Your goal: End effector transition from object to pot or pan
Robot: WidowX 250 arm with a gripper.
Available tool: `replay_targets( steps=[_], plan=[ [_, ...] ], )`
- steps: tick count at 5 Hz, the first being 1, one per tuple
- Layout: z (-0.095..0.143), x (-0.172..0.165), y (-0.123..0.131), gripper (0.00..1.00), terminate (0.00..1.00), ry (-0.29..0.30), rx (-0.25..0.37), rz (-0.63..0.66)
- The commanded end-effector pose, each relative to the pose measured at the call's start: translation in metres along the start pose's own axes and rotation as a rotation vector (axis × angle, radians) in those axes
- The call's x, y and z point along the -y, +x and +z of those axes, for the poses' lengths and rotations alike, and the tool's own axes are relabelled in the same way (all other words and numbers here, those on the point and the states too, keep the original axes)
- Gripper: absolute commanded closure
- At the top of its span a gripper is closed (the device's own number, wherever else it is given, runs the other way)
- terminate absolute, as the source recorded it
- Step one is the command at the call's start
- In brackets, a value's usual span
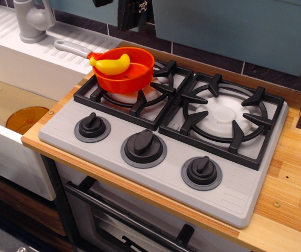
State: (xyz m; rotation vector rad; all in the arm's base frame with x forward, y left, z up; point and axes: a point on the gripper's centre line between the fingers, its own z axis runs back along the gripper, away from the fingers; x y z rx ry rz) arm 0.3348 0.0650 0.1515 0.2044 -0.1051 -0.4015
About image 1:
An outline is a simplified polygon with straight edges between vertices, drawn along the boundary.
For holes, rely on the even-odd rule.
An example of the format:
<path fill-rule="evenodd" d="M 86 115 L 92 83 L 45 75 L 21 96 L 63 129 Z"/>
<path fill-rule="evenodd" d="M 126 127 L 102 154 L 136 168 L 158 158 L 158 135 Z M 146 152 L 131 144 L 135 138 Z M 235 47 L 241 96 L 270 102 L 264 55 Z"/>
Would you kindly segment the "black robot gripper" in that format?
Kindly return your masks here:
<path fill-rule="evenodd" d="M 121 32 L 139 26 L 143 12 L 147 11 L 147 1 L 119 0 L 117 9 L 117 29 Z"/>

